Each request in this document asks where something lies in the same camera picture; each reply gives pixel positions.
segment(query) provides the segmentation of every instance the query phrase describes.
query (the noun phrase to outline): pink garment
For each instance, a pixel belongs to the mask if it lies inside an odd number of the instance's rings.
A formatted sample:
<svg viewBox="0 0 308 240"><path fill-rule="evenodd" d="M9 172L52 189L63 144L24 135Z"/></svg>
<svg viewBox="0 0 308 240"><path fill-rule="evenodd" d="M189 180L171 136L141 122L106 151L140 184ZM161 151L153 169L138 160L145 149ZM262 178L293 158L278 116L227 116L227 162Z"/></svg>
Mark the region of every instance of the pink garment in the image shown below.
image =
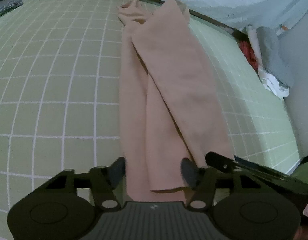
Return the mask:
<svg viewBox="0 0 308 240"><path fill-rule="evenodd" d="M181 160L206 166L205 153L234 158L203 48L189 10L167 0L153 14L139 0L118 8L125 25L120 134L127 195L134 201L185 201Z"/></svg>

